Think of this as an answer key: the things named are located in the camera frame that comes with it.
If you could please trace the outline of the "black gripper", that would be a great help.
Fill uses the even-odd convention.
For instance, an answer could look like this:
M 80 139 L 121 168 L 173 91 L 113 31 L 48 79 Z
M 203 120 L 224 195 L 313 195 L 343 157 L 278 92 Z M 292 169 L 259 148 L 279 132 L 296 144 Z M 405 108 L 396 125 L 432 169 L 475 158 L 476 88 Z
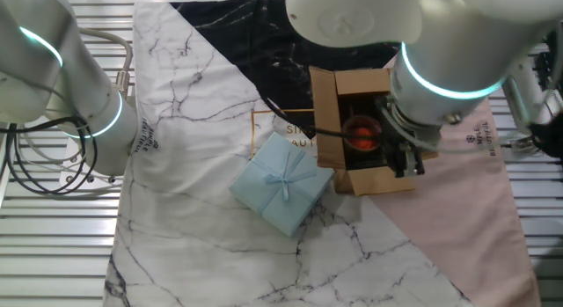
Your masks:
M 407 175 L 424 175 L 422 150 L 402 135 L 384 133 L 382 147 L 386 164 L 392 164 L 396 178 Z

